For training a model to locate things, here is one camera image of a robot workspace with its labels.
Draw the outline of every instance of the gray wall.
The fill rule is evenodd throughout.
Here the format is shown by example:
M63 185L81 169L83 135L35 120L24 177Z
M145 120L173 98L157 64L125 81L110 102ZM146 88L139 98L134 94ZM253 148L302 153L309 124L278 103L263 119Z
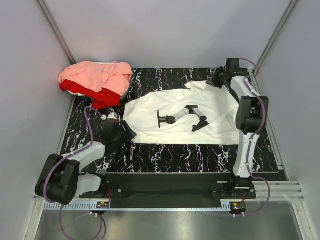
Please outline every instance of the gray wall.
M45 0L77 62L133 68L257 62L290 0Z
M35 0L1 1L0 34L0 239L18 240L71 100L58 85L69 64Z
M320 236L320 1L300 1L258 78L292 180Z

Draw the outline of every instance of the black marble table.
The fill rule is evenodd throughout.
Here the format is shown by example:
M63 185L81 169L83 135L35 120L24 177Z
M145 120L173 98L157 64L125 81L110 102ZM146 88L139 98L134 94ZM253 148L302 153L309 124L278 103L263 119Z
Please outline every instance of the black marble table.
M125 105L149 92L184 88L189 81L205 81L213 76L214 68L142 68L132 70L132 85L121 106L103 109L100 112L116 112L121 117ZM84 108L91 99L76 97L61 154L77 150L90 141ZM88 112L93 134L98 134L102 120L95 112ZM89 165L85 171L97 173L216 173L227 172L226 164L234 163L237 145L172 145L134 144L129 142L114 152ZM253 172L277 172L277 163L268 133L264 129L257 142Z

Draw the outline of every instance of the white towel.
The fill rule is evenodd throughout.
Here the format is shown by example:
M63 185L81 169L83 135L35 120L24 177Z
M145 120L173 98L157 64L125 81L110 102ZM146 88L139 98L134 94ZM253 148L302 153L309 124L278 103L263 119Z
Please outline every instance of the white towel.
M206 84L206 81L190 81L188 89L150 92L125 105L123 120L137 134L132 140L137 144L212 144L238 145L239 131L236 128L238 102L228 89ZM209 125L192 132L199 123L195 114L187 115L174 124L158 125L160 116L172 116L187 105L198 105L207 117Z

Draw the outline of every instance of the floor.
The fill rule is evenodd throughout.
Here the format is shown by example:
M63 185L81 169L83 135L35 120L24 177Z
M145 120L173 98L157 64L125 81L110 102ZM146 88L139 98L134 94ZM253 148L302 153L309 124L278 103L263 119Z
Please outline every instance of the floor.
M123 116L125 105L149 92L184 88L189 81L206 81L213 76L214 68L151 68L133 69L132 85L121 101L121 106L103 109L103 114L117 112ZM81 148L89 142L89 132L84 108L92 101L76 97L61 154ZM89 113L93 133L98 134L102 120L93 111ZM122 145L104 158L95 161L85 170L97 173L218 173L227 172L227 164L234 163L237 145ZM256 145L253 172L278 172L276 159L264 129Z
M248 202L248 212L260 208ZM91 239L99 231L99 221L87 215L75 222L84 211L63 211L66 233L77 240ZM105 240L302 240L290 202L270 202L254 216L233 218L227 212L192 211L110 211L102 215L106 221ZM59 227L59 211L45 210L36 240L66 239Z

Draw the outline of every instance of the reflective floor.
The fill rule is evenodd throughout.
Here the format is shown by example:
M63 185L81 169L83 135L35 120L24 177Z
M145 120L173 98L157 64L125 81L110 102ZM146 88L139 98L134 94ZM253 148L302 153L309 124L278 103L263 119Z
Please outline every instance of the reflective floor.
M247 212L259 207L256 202L248 202ZM100 221L92 215L71 224L84 213L67 210L62 213L65 231L73 239L89 240L100 228ZM35 239L65 240L58 217L59 211L45 210ZM191 211L110 211L103 218L107 225L104 240L302 240L289 202L271 202L257 215L236 218L224 212Z

